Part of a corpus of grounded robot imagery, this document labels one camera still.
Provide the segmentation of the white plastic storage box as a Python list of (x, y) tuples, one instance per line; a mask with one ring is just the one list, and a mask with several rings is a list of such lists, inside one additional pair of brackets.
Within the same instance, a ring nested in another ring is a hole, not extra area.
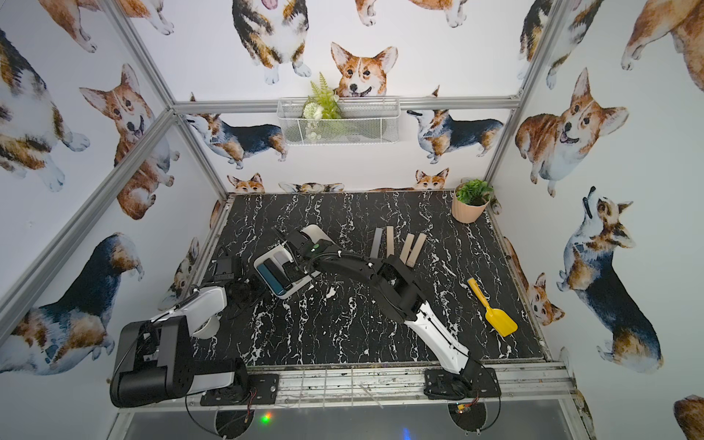
[(332, 239), (318, 225), (308, 225), (300, 231), (283, 234), (280, 244), (254, 260), (253, 266), (274, 297), (285, 300), (304, 287), (311, 287), (321, 274), (314, 269), (306, 269), (306, 253), (312, 251), (321, 240)]

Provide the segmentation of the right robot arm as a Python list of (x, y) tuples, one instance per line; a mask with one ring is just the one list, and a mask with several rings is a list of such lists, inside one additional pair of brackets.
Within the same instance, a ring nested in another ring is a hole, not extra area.
[(432, 350), (441, 367), (471, 385), (481, 364), (453, 337), (433, 311), (414, 273), (396, 256), (369, 258), (347, 251), (327, 236), (313, 238), (315, 225), (282, 240), (280, 248), (302, 276), (333, 274), (368, 287), (381, 313), (409, 326)]

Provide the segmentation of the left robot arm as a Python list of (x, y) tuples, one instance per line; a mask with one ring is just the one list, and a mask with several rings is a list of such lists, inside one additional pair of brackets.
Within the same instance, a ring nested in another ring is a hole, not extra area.
[(240, 357), (194, 357), (194, 339), (214, 337), (220, 313), (266, 293), (264, 280), (254, 271), (246, 274), (238, 257), (220, 262), (223, 269), (209, 283), (190, 286), (183, 299), (151, 319), (124, 326), (109, 387), (115, 407), (135, 408), (207, 392), (235, 403), (256, 395)]

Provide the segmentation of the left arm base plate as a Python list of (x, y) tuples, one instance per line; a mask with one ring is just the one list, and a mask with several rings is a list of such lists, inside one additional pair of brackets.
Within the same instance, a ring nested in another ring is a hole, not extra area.
[(275, 404), (280, 386), (279, 374), (253, 374), (225, 388), (209, 390), (200, 400), (201, 407)]

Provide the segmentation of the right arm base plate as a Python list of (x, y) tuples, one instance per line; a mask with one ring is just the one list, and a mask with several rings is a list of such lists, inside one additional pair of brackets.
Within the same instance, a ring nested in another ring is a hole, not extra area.
[(469, 378), (445, 370), (426, 370), (423, 375), (423, 394), (430, 400), (459, 402), (502, 396), (494, 368), (476, 366)]

